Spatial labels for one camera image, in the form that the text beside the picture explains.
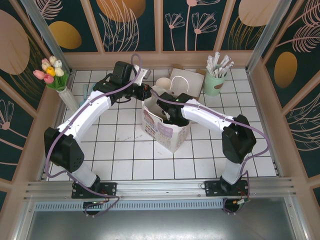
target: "tulip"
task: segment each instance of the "tulip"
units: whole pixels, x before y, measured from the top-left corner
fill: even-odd
[[[47,63],[46,61],[44,61],[41,64],[41,67],[42,67],[43,71],[47,71],[47,68],[51,67],[51,65],[50,65],[50,63]]]
[[[42,63],[42,64],[43,64],[43,63],[48,63],[48,64],[50,64],[49,60],[46,59],[46,58],[42,59],[42,60],[41,60],[41,63]]]
[[[33,75],[35,75],[35,77],[40,80],[44,79],[44,77],[45,77],[45,73],[40,70],[34,70]]]
[[[50,63],[51,63],[52,66],[55,64],[55,62],[56,62],[57,60],[58,60],[58,59],[57,59],[55,56],[49,57],[49,61],[50,61]]]
[[[54,71],[55,71],[55,75],[57,75],[58,77],[62,77],[65,74],[65,72],[61,69],[61,67],[55,67]]]
[[[45,74],[44,75],[44,82],[46,83],[46,84],[52,84],[53,82],[54,82],[54,77],[53,76],[51,76],[50,74]]]
[[[62,68],[62,62],[61,60],[57,60],[55,61],[55,63],[53,64],[54,68]]]
[[[52,66],[50,66],[50,67],[48,67],[48,68],[46,69],[46,73],[47,73],[47,74],[50,74],[52,77],[54,77],[54,76],[56,75],[55,69],[54,69]]]

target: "bag handle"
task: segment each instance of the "bag handle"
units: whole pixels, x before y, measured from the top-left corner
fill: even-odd
[[[172,78],[169,92],[172,93],[172,92],[171,92],[171,88],[172,88],[172,84],[174,83],[174,79],[175,79],[176,77],[183,78],[183,79],[186,81],[186,84],[187,84],[187,86],[188,86],[188,88],[187,88],[187,90],[186,90],[186,93],[188,93],[188,92],[189,92],[189,82],[188,82],[188,80],[185,79],[183,76],[174,76],[174,77]]]

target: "white tiled floor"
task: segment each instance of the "white tiled floor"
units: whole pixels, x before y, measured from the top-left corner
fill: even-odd
[[[89,90],[93,83],[112,71],[77,71],[71,92],[80,103],[83,88]],[[168,69],[154,69],[145,81],[153,86],[154,81],[168,77]],[[201,94],[200,102],[226,115],[243,114],[250,125],[263,130],[259,114],[244,69],[232,69],[226,76],[221,94],[210,97]],[[81,149],[85,163],[102,180],[159,180],[159,179],[206,179],[219,178],[225,168],[226,158],[222,152],[221,134],[192,123],[191,131],[182,146],[172,154],[147,135],[141,128],[141,101],[114,104],[105,111],[85,134]],[[66,110],[64,121],[71,116]],[[257,144],[253,153],[265,149],[266,141],[255,134]],[[276,176],[275,164],[267,152],[246,164],[250,177]],[[51,167],[51,174],[59,172]],[[65,181],[62,174],[50,181]]]

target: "green cup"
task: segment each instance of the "green cup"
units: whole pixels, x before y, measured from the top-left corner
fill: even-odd
[[[203,92],[211,97],[217,96],[225,82],[226,75],[221,78],[216,78],[211,76],[207,70],[204,78]]]

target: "white vase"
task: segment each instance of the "white vase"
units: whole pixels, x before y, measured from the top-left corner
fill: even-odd
[[[65,87],[65,89],[62,91],[57,91],[57,93],[59,94],[59,97],[65,103],[67,108],[70,109],[70,111],[75,113],[78,110],[79,104],[77,103],[75,97],[72,95],[71,91],[67,87]]]

